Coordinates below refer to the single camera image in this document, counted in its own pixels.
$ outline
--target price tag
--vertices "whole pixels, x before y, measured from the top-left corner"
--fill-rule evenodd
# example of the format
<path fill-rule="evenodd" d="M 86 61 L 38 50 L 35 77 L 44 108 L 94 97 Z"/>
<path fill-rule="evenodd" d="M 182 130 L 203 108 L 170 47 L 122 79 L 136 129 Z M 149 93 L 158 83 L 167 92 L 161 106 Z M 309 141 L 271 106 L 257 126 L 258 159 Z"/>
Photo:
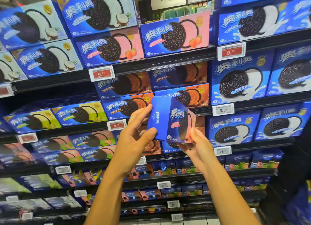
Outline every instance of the price tag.
<path fill-rule="evenodd" d="M 36 133 L 21 134 L 21 135 L 18 135 L 17 137 L 18 137 L 17 138 L 18 141 L 22 144 L 38 141 L 38 137 Z"/>
<path fill-rule="evenodd" d="M 75 194 L 75 197 L 87 196 L 86 190 L 75 190 L 73 193 Z"/>
<path fill-rule="evenodd" d="M 107 127 L 109 131 L 122 130 L 126 128 L 126 126 L 127 124 L 125 119 L 107 122 Z"/>
<path fill-rule="evenodd" d="M 146 156 L 142 156 L 140 160 L 138 161 L 138 163 L 136 164 L 136 166 L 145 165 L 145 164 L 147 164 Z"/>
<path fill-rule="evenodd" d="M 226 46 L 217 47 L 217 60 L 226 60 L 244 57 L 246 51 L 246 42 L 235 43 Z"/>
<path fill-rule="evenodd" d="M 0 85 L 0 98 L 13 96 L 14 91 L 10 83 Z"/>
<path fill-rule="evenodd" d="M 171 200 L 167 202 L 168 208 L 180 208 L 179 200 Z"/>
<path fill-rule="evenodd" d="M 171 182 L 157 182 L 158 189 L 171 188 Z"/>
<path fill-rule="evenodd" d="M 91 81 L 101 81 L 115 78 L 114 67 L 112 65 L 89 69 Z"/>
<path fill-rule="evenodd" d="M 6 199 L 7 202 L 17 202 L 18 201 L 18 196 L 17 195 L 7 196 L 5 199 Z"/>
<path fill-rule="evenodd" d="M 181 213 L 172 214 L 172 221 L 182 221 L 183 215 Z"/>
<path fill-rule="evenodd" d="M 23 213 L 21 216 L 22 220 L 28 220 L 28 219 L 32 219 L 34 216 L 34 214 L 32 212 L 29 213 Z"/>
<path fill-rule="evenodd" d="M 215 156 L 231 155 L 232 149 L 231 149 L 231 146 L 214 147 L 214 152 L 215 152 Z"/>
<path fill-rule="evenodd" d="M 69 165 L 66 166 L 58 166 L 55 168 L 56 174 L 67 174 L 67 173 L 71 173 L 71 168 Z"/>
<path fill-rule="evenodd" d="M 213 116 L 227 115 L 234 113 L 234 104 L 224 104 L 224 105 L 213 105 L 212 106 Z"/>

